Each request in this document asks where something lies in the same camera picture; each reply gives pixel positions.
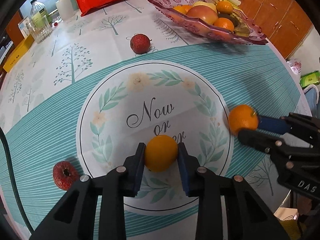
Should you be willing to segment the person's right hand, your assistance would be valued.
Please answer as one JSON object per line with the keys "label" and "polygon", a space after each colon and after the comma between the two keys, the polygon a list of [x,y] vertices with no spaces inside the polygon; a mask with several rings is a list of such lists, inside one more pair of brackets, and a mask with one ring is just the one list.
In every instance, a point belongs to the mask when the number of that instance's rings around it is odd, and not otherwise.
{"label": "person's right hand", "polygon": [[300,196],[297,199],[297,210],[298,213],[300,215],[307,215],[312,208],[312,200],[304,197],[304,196]]}

